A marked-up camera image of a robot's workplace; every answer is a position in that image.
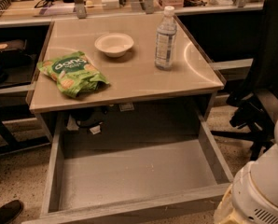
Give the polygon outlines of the white gripper with vents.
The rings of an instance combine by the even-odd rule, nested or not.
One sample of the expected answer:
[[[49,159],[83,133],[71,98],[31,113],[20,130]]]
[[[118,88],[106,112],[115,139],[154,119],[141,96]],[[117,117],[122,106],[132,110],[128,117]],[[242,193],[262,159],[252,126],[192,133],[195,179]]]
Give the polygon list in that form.
[[[214,224],[278,224],[278,207],[268,201],[251,176],[254,161],[234,177],[214,213]]]

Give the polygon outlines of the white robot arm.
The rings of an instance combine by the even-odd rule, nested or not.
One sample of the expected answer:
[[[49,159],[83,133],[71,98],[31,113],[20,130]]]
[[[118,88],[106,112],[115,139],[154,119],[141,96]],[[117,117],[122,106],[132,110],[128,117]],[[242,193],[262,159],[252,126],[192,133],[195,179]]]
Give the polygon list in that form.
[[[214,224],[278,224],[278,120],[275,144],[248,162],[227,188]]]

